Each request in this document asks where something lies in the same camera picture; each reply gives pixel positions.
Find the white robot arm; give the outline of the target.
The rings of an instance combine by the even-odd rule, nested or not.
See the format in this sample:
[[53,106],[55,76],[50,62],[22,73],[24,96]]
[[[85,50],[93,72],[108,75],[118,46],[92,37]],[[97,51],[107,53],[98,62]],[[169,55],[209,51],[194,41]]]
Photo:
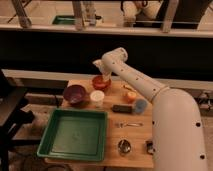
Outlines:
[[198,104],[184,90],[128,66],[127,51],[116,48],[93,64],[105,80],[117,74],[152,104],[153,171],[208,171]]

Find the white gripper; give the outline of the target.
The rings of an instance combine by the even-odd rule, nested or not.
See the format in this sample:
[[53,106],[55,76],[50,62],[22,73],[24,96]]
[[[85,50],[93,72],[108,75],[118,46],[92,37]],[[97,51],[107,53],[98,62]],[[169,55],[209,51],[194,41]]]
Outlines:
[[95,60],[93,64],[99,69],[102,77],[111,78],[111,71],[105,66],[101,59]]

